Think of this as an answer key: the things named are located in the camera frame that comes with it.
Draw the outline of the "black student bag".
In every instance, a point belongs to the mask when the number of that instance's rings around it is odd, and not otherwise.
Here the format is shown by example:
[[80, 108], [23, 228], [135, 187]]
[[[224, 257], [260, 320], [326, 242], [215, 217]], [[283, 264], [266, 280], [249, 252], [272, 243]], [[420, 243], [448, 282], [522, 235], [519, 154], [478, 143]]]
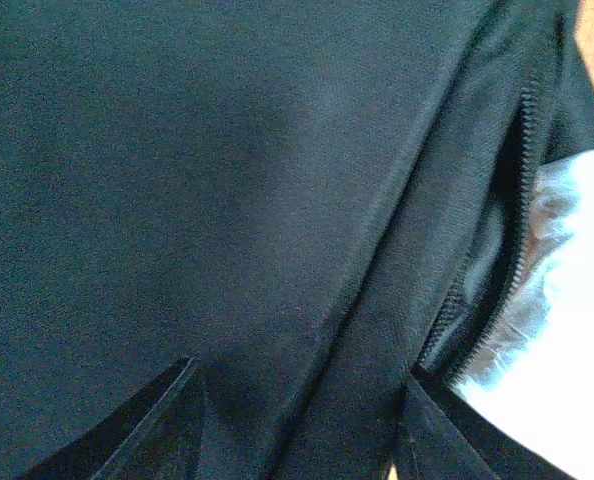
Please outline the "black student bag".
[[200, 367], [193, 479], [383, 479], [419, 368], [594, 479], [576, 1], [0, 1], [0, 479]]

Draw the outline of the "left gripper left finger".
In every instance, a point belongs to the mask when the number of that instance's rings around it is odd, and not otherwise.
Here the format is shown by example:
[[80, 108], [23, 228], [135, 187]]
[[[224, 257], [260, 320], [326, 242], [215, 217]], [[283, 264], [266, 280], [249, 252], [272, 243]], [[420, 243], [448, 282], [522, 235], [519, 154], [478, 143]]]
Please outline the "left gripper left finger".
[[182, 358], [23, 479], [193, 479], [200, 450], [200, 367]]

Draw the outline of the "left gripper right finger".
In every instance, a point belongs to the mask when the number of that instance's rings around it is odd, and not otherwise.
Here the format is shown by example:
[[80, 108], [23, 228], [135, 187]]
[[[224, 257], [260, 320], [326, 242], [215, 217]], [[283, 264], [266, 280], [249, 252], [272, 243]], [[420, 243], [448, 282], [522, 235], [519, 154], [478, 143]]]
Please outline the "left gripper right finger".
[[569, 479], [416, 368], [403, 393], [394, 447], [399, 479]]

